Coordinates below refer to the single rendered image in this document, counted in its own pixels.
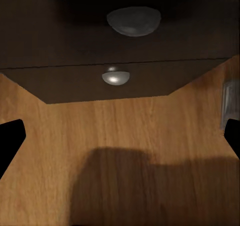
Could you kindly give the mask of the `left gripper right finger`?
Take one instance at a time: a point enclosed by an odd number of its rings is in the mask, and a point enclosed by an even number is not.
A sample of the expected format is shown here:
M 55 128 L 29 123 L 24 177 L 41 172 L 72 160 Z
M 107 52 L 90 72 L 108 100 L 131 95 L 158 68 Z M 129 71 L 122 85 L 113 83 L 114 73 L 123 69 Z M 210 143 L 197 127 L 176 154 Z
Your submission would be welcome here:
M 224 137 L 232 147 L 238 158 L 240 159 L 240 121 L 235 119 L 228 119 Z

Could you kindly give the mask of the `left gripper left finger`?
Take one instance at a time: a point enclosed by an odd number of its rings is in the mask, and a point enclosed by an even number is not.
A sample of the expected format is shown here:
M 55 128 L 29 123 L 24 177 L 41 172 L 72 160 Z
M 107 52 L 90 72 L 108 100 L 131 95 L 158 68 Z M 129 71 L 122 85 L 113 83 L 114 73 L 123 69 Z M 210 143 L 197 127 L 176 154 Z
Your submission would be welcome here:
M 0 124 L 0 179 L 26 139 L 21 119 Z

